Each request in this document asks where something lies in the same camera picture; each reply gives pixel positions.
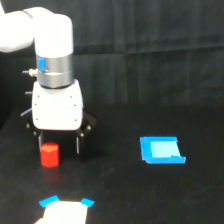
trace red block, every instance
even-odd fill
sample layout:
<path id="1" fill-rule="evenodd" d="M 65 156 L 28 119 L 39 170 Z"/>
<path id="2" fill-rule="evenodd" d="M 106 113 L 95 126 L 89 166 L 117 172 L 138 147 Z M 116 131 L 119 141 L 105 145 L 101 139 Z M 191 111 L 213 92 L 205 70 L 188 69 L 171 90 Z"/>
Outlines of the red block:
<path id="1" fill-rule="evenodd" d="M 45 143 L 41 147 L 41 164 L 46 167 L 59 165 L 59 145 L 53 142 Z"/>

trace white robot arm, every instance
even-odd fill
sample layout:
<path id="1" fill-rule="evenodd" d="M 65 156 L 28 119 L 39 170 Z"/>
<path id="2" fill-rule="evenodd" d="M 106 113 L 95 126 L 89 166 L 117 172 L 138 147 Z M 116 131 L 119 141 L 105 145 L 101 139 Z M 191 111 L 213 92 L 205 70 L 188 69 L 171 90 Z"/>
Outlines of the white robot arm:
<path id="1" fill-rule="evenodd" d="M 41 7 L 5 14 L 0 1 L 0 51 L 18 51 L 33 42 L 37 68 L 28 72 L 37 77 L 32 92 L 33 134 L 41 146 L 39 131 L 76 131 L 79 152 L 78 145 L 95 126 L 96 118 L 83 111 L 81 89 L 73 76 L 71 19 Z M 85 128 L 81 126 L 83 119 L 89 122 Z"/>

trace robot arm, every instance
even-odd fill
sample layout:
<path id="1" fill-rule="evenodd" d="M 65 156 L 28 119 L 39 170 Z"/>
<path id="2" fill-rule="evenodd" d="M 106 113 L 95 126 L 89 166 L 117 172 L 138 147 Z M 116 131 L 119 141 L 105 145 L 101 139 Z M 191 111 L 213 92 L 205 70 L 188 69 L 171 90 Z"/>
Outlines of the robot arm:
<path id="1" fill-rule="evenodd" d="M 37 69 L 29 70 L 40 85 L 61 88 L 74 82 L 73 28 L 69 17 L 35 7 L 4 13 L 0 5 L 0 51 L 9 53 L 35 43 Z"/>

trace black table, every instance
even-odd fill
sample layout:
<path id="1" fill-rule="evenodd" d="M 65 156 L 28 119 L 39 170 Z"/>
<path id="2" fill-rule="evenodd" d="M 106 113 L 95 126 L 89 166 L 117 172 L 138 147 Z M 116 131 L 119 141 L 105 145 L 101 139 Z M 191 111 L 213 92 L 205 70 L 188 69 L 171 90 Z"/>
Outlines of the black table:
<path id="1" fill-rule="evenodd" d="M 86 139 L 88 160 L 75 154 L 72 132 L 44 133 L 61 147 L 58 168 L 41 167 L 32 133 L 14 110 L 0 133 L 0 223 L 31 224 L 39 201 L 95 201 L 87 224 L 223 223 L 224 109 L 98 105 Z M 141 136 L 177 136 L 185 165 L 141 160 Z"/>

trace blue paper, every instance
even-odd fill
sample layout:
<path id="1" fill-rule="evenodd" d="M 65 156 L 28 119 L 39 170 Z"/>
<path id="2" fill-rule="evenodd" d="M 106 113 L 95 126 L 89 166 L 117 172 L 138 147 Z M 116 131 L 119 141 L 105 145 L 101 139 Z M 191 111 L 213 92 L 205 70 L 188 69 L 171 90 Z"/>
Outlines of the blue paper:
<path id="1" fill-rule="evenodd" d="M 56 201 L 59 201 L 59 198 L 57 195 L 53 196 L 53 197 L 50 197 L 50 198 L 47 198 L 43 201 L 40 201 L 39 204 L 45 208 L 47 205 L 53 203 L 53 202 L 56 202 Z"/>
<path id="2" fill-rule="evenodd" d="M 82 201 L 81 201 L 81 204 L 83 205 L 86 205 L 87 207 L 92 207 L 92 205 L 94 204 L 95 202 L 92 201 L 92 200 L 89 200 L 87 198 L 83 198 Z"/>
<path id="3" fill-rule="evenodd" d="M 176 137 L 140 138 L 142 160 L 151 164 L 185 163 L 186 157 L 180 155 Z"/>

